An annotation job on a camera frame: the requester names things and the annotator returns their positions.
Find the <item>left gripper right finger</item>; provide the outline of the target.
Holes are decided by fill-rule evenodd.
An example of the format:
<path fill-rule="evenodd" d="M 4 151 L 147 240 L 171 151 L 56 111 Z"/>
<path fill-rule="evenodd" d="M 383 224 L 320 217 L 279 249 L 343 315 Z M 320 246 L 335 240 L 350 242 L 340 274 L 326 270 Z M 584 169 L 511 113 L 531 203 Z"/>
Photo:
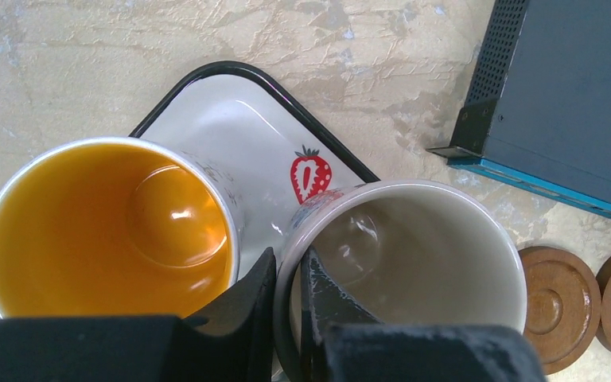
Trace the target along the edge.
<path fill-rule="evenodd" d="M 530 344 L 495 325 L 388 325 L 333 281 L 314 247 L 301 261 L 308 381 L 544 381 Z"/>

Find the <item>wooden coaster one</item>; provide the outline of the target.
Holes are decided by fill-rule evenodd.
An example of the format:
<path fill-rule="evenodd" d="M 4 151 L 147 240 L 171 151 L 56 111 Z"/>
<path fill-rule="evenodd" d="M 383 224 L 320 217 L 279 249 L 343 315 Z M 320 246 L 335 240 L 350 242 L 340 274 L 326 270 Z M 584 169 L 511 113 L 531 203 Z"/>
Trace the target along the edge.
<path fill-rule="evenodd" d="M 575 254 L 534 246 L 519 250 L 527 284 L 523 335 L 547 375 L 572 365 L 590 346 L 601 318 L 601 292 Z"/>

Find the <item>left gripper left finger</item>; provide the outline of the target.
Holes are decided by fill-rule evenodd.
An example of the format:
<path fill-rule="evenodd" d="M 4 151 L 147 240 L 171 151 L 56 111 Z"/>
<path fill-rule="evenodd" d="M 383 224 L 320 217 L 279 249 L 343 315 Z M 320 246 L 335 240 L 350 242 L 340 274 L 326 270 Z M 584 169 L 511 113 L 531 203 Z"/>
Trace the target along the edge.
<path fill-rule="evenodd" d="M 0 381 L 268 381 L 276 258 L 187 318 L 0 320 Z"/>

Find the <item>cream white mug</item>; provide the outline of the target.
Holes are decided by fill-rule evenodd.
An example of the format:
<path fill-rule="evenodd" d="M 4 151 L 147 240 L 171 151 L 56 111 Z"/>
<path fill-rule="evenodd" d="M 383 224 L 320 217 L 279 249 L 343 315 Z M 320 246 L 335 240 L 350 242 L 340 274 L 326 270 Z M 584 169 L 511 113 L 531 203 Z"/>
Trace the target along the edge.
<path fill-rule="evenodd" d="M 297 315 L 310 248 L 343 292 L 383 322 L 524 329 L 520 256 L 481 203 L 434 181 L 331 189 L 301 204 L 278 253 L 274 346 L 292 381 L 303 378 Z"/>

